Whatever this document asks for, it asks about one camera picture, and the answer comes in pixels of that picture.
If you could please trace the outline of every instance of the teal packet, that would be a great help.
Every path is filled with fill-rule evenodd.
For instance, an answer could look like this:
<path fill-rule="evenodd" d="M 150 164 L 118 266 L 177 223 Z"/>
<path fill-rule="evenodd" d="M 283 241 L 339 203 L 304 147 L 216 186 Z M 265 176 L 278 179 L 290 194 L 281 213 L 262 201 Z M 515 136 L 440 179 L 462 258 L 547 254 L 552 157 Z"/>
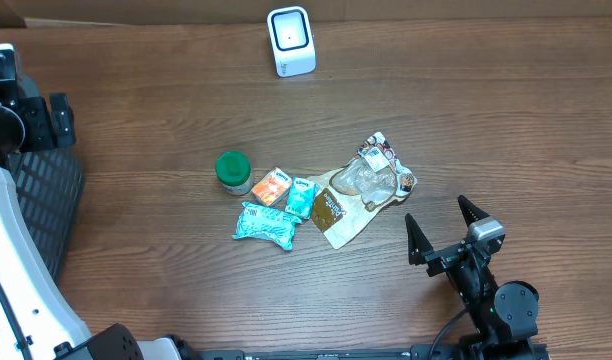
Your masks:
<path fill-rule="evenodd" d="M 286 212 L 302 219 L 310 218 L 316 192 L 317 185 L 314 182 L 302 178 L 293 179 L 286 202 Z"/>
<path fill-rule="evenodd" d="M 256 238 L 269 240 L 281 246 L 284 250 L 293 249 L 295 224 L 302 220 L 281 210 L 243 202 L 244 211 L 237 221 L 237 229 L 233 239 Z"/>

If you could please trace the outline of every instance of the green lid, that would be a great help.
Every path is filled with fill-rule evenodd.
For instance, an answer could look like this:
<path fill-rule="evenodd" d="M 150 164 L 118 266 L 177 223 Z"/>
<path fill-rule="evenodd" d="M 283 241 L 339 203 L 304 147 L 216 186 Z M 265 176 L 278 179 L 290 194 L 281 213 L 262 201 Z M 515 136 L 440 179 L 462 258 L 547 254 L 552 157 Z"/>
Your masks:
<path fill-rule="evenodd" d="M 217 178 L 224 185 L 239 186 L 250 177 L 250 162 L 238 151 L 223 153 L 215 163 Z"/>

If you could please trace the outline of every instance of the brown label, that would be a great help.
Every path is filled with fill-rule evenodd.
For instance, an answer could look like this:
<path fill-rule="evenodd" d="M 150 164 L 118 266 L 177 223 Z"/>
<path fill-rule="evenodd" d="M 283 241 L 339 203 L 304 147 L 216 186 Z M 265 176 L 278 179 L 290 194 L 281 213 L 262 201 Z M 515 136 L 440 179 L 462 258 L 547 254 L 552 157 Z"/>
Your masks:
<path fill-rule="evenodd" d="M 346 215 L 346 210 L 342 208 L 335 195 L 328 188 L 315 197 L 311 219 L 321 232 L 330 229 L 344 215 Z"/>

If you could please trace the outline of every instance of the group of food items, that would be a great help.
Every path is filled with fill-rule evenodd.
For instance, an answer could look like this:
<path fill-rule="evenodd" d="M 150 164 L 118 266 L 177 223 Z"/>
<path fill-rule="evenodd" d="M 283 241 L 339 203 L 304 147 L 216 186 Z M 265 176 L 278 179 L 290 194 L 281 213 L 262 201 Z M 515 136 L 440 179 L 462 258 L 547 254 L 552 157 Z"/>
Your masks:
<path fill-rule="evenodd" d="M 252 186 L 250 163 L 239 152 L 223 154 L 215 170 L 229 193 L 244 195 L 252 190 L 263 205 L 243 203 L 233 238 L 270 240 L 284 250 L 292 250 L 295 226 L 309 218 L 339 249 L 386 205 L 404 201 L 417 184 L 381 132 L 368 138 L 343 167 L 308 179 L 291 178 L 275 168 Z M 287 194 L 285 211 L 272 208 Z"/>

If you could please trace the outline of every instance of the jar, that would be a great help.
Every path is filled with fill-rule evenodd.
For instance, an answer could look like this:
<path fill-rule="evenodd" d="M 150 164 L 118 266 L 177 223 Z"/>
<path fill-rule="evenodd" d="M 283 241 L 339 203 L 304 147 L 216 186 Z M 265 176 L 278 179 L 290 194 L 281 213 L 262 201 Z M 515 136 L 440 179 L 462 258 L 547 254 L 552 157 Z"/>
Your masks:
<path fill-rule="evenodd" d="M 223 153 L 215 163 L 217 179 L 231 195 L 246 195 L 253 187 L 253 173 L 246 155 L 238 151 Z"/>

